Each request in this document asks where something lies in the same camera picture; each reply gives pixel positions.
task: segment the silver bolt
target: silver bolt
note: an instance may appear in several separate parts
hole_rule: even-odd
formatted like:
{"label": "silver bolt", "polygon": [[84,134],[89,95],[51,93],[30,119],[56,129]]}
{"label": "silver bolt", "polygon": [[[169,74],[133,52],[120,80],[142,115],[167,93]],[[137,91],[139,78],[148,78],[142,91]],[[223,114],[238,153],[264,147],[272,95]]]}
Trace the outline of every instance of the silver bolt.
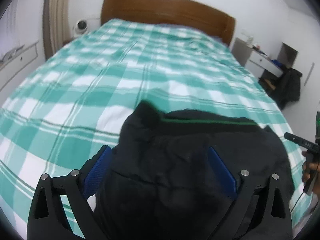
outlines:
{"label": "silver bolt", "polygon": [[276,174],[276,173],[272,174],[272,177],[273,177],[274,179],[279,179],[279,175]]}
{"label": "silver bolt", "polygon": [[48,174],[47,173],[44,173],[44,174],[42,174],[41,176],[40,176],[40,179],[42,179],[42,180],[45,180],[45,179],[47,179],[48,178]]}
{"label": "silver bolt", "polygon": [[71,172],[70,172],[70,175],[71,176],[77,176],[79,174],[79,170],[72,170]]}
{"label": "silver bolt", "polygon": [[241,174],[242,174],[243,176],[248,176],[248,175],[249,175],[249,171],[247,171],[247,170],[242,170],[242,171],[241,171]]}

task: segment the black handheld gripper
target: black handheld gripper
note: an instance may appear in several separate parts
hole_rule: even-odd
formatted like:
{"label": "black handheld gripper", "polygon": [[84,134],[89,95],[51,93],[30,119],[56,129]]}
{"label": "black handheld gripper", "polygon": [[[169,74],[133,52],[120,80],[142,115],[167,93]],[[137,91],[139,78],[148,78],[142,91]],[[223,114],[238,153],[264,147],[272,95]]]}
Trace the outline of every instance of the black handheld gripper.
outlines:
{"label": "black handheld gripper", "polygon": [[[320,156],[320,146],[316,143],[312,143],[299,136],[286,132],[284,138],[294,142],[295,144],[307,149],[307,163],[318,163]],[[307,167],[306,172],[310,174],[310,179],[304,184],[303,192],[307,195],[311,195],[313,186],[316,182],[318,171],[311,170]]]}

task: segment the security camera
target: security camera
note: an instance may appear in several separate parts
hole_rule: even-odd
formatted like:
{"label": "security camera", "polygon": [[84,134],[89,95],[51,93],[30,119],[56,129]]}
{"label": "security camera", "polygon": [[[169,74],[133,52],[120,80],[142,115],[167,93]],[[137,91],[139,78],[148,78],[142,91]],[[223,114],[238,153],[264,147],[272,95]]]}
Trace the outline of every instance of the security camera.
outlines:
{"label": "security camera", "polygon": [[73,36],[79,37],[88,32],[88,23],[86,20],[78,20],[73,28]]}

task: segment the beige curtain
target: beige curtain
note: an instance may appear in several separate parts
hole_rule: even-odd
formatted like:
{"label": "beige curtain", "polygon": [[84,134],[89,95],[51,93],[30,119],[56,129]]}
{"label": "beige curtain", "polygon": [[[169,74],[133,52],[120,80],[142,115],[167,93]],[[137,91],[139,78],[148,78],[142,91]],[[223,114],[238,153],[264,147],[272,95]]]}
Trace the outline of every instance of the beige curtain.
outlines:
{"label": "beige curtain", "polygon": [[44,1],[44,50],[47,59],[62,48],[63,41],[71,38],[68,4],[69,0]]}

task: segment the blue pad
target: blue pad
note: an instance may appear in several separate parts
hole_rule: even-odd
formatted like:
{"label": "blue pad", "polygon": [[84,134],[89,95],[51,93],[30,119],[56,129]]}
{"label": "blue pad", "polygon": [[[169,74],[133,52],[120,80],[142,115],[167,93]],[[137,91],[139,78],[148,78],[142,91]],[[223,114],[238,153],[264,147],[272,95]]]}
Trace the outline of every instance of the blue pad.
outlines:
{"label": "blue pad", "polygon": [[208,151],[208,161],[224,193],[235,200],[237,198],[236,180],[212,147]]}
{"label": "blue pad", "polygon": [[103,180],[107,169],[111,163],[112,151],[109,146],[103,151],[84,179],[82,195],[85,199],[93,196],[99,188],[100,182]]}

